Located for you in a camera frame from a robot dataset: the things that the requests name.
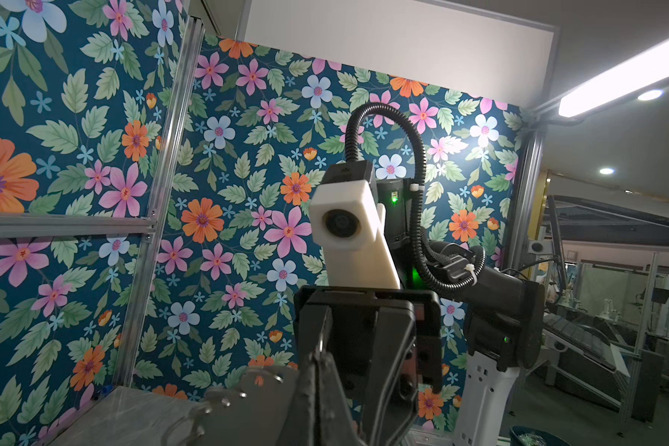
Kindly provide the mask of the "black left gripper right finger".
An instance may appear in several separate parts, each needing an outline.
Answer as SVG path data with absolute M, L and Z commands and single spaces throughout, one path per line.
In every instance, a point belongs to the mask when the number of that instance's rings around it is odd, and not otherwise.
M 362 445 L 334 357 L 327 351 L 317 359 L 317 444 Z

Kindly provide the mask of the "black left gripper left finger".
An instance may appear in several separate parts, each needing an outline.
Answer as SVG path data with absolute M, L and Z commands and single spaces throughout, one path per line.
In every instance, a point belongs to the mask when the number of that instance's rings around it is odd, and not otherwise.
M 310 354 L 299 368 L 297 384 L 288 408 L 278 446 L 314 446 L 319 444 L 318 364 Z

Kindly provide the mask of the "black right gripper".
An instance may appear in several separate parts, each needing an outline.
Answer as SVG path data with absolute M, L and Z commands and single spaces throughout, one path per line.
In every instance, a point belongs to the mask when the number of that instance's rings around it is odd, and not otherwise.
M 324 379 L 332 379 L 331 352 L 347 392 L 362 391 L 367 378 L 362 439 L 368 445 L 398 444 L 414 423 L 416 375 L 436 392 L 443 387 L 437 294 L 305 285 L 294 305 L 299 371 L 315 365 Z

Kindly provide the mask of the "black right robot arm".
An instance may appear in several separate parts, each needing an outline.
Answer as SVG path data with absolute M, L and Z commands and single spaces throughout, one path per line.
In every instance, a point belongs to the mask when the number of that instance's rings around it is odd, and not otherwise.
M 365 180 L 323 184 L 310 204 L 330 282 L 295 297 L 300 372 L 282 445 L 393 445 L 417 416 L 417 388 L 442 388 L 440 299 L 405 290 L 385 239 L 386 208 Z M 448 260 L 468 305 L 456 445 L 494 445 L 509 393 L 542 338 L 544 291 L 490 268 Z

